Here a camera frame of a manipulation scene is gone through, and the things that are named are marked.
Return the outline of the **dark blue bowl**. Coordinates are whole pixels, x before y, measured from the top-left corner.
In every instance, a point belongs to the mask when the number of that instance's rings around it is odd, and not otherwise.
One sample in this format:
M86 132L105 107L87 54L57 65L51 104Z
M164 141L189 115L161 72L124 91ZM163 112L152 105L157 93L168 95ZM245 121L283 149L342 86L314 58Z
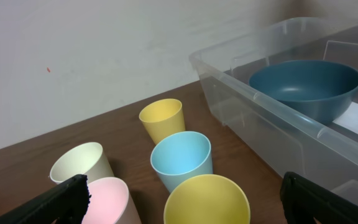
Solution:
M352 103L358 92L358 70L325 60L292 60L255 72L249 85L319 123L328 124Z

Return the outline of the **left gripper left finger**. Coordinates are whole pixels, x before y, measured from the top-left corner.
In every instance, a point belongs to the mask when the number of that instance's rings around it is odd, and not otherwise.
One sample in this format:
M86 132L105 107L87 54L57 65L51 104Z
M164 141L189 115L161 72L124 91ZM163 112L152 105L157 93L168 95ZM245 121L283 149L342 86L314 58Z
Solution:
M0 216L0 224L82 223L91 195L87 176L77 174Z

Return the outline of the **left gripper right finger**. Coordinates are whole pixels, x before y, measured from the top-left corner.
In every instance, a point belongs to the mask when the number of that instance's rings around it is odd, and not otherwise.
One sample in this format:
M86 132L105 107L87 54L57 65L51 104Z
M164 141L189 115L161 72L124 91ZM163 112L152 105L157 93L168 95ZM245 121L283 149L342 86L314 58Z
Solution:
M286 172L280 200L288 224L358 224L358 206L295 172Z

